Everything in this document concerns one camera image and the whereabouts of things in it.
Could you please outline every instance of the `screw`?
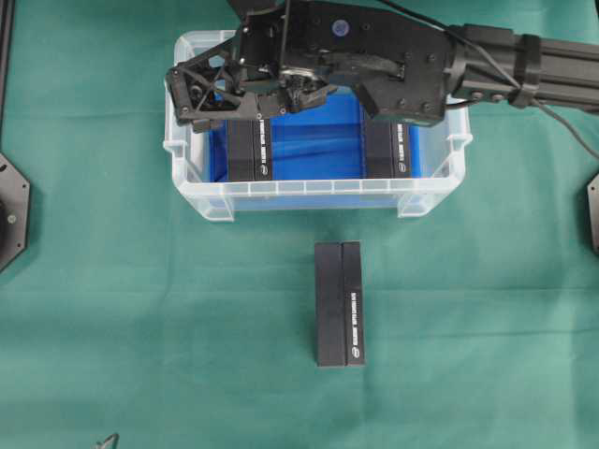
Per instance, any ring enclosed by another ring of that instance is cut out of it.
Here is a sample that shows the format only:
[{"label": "screw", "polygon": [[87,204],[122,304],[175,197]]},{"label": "screw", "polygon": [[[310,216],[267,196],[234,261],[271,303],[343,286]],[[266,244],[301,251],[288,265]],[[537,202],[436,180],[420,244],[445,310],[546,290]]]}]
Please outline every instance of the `screw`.
[{"label": "screw", "polygon": [[470,99],[472,99],[474,101],[478,101],[478,100],[481,100],[483,96],[485,96],[485,95],[482,92],[474,91],[470,94]]},{"label": "screw", "polygon": [[196,96],[202,96],[204,91],[199,86],[191,86],[190,91],[193,92]]}]

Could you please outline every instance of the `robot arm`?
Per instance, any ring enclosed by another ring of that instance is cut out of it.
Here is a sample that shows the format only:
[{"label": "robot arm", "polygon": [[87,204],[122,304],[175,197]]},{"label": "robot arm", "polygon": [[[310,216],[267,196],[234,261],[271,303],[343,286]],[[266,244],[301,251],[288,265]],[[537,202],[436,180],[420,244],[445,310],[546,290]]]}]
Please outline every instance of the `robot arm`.
[{"label": "robot arm", "polygon": [[350,88],[375,120],[425,126],[444,119],[450,94],[464,106],[508,101],[599,111],[599,46],[487,26],[441,30],[392,11],[330,2],[262,0],[259,10],[230,3],[242,17],[236,35],[167,73],[177,120],[196,132],[222,120],[316,108],[338,86]]}]

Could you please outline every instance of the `black cable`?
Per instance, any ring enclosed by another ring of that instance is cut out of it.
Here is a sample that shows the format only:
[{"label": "black cable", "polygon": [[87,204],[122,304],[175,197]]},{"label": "black cable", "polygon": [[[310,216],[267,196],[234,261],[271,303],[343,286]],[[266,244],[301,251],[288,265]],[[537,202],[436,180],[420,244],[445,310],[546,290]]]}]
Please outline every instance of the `black cable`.
[{"label": "black cable", "polygon": [[[520,83],[517,82],[514,79],[514,77],[512,77],[509,73],[507,73],[504,70],[504,68],[501,67],[499,65],[499,63],[497,63],[497,61],[495,61],[495,59],[485,49],[483,49],[480,45],[474,43],[472,40],[467,39],[464,36],[460,36],[460,34],[456,33],[455,31],[453,31],[451,28],[449,28],[447,25],[445,25],[442,22],[439,22],[433,18],[427,17],[423,14],[414,12],[411,9],[408,9],[407,7],[401,7],[400,5],[396,4],[395,2],[392,2],[391,0],[376,0],[376,1],[379,3],[382,3],[383,5],[387,5],[388,7],[392,7],[393,9],[400,12],[401,14],[412,17],[413,19],[417,19],[421,22],[426,23],[429,26],[434,27],[434,28],[438,28],[439,30],[444,31],[449,36],[452,36],[454,39],[458,40],[462,44],[476,50],[485,59],[485,61],[487,61],[487,63],[491,67],[493,67],[495,70],[497,70],[497,72],[502,77],[504,77],[504,79],[507,80],[515,89],[517,89],[519,91],[522,90],[522,86],[520,85]],[[447,105],[446,107],[448,109],[465,108],[465,107],[471,106],[471,105],[466,104],[466,103],[468,103],[468,101],[472,101],[472,100],[467,100],[467,101],[463,101],[461,103],[456,103],[456,104],[454,104],[454,106]],[[545,112],[549,117],[551,117],[554,120],[557,120],[559,123],[561,123],[563,126],[565,126],[565,128],[570,132],[570,134],[572,134],[574,139],[580,144],[580,146],[582,146],[582,148],[584,148],[591,156],[595,157],[596,159],[599,159],[599,152],[595,151],[584,140],[584,138],[582,138],[582,136],[579,134],[579,132],[576,130],[576,128],[570,122],[568,122],[566,119],[564,119],[564,117],[562,117],[560,114],[558,114],[557,112],[555,112],[553,109],[549,108],[548,106],[542,104],[535,98],[533,98],[533,100],[531,101],[531,104],[534,106],[537,106],[539,109],[541,109],[543,112]]]}]

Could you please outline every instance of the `green tablecloth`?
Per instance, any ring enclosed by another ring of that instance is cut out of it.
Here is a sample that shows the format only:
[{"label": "green tablecloth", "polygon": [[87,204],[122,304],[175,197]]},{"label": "green tablecloth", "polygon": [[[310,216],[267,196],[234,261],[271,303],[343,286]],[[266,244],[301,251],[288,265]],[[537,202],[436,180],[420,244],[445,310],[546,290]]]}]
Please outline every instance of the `green tablecloth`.
[{"label": "green tablecloth", "polygon": [[[599,43],[592,0],[403,3]],[[179,35],[236,25],[224,0],[18,0],[2,150],[33,206],[0,276],[0,446],[596,448],[599,165],[539,111],[480,106],[466,181],[423,219],[208,223],[170,180],[162,77]],[[346,239],[368,367],[319,370],[314,243]]]}]

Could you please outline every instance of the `black rectangular block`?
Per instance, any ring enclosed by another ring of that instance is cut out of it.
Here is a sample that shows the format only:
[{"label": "black rectangular block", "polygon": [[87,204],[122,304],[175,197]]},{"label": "black rectangular block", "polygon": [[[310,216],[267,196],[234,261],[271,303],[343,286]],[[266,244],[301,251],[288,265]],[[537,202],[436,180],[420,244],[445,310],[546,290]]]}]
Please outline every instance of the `black rectangular block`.
[{"label": "black rectangular block", "polygon": [[316,345],[319,367],[365,364],[359,242],[316,243]]},{"label": "black rectangular block", "polygon": [[229,120],[226,161],[230,182],[272,181],[270,120]]},{"label": "black rectangular block", "polygon": [[412,176],[410,127],[403,123],[377,122],[364,113],[364,159],[366,178],[389,179]]}]

